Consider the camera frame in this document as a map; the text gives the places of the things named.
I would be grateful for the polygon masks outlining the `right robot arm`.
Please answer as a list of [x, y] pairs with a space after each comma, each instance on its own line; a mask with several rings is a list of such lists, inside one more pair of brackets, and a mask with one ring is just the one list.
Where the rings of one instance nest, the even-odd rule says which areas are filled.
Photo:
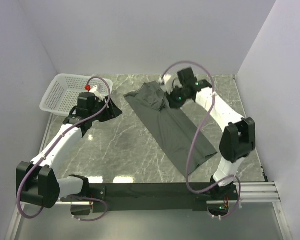
[[209, 81], [199, 81], [192, 68], [185, 68], [177, 73], [180, 87], [174, 86], [171, 75], [166, 72], [159, 82], [165, 86], [171, 107], [180, 108], [187, 100], [193, 100], [207, 111], [194, 134], [190, 150], [196, 145], [198, 135], [209, 117], [212, 117], [222, 131], [219, 144], [221, 161], [214, 175], [212, 184], [202, 190], [195, 190], [187, 181], [186, 186], [193, 194], [209, 191], [212, 198], [220, 200], [227, 194], [227, 186], [237, 179], [237, 171], [242, 162], [256, 148], [256, 124], [251, 117], [243, 117], [233, 110], [216, 92], [212, 76]]

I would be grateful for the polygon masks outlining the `dark grey t shirt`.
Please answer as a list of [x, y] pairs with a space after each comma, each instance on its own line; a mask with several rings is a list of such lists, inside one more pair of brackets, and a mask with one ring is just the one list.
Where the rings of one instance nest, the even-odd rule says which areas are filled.
[[189, 151], [198, 128], [181, 109], [170, 107], [165, 92], [157, 82], [144, 83], [140, 89], [125, 94], [124, 98], [184, 177], [217, 154], [210, 141], [199, 133], [186, 171]]

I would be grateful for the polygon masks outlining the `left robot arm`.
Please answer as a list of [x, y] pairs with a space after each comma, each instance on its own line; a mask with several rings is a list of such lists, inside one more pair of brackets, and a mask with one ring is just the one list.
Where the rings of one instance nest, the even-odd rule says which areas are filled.
[[57, 179], [56, 173], [67, 154], [92, 127], [93, 122], [107, 122], [123, 112], [110, 96], [100, 99], [92, 92], [82, 92], [69, 115], [49, 145], [30, 162], [22, 161], [16, 168], [17, 203], [25, 202], [52, 208], [58, 199], [73, 195], [78, 201], [90, 195], [88, 178], [70, 175]]

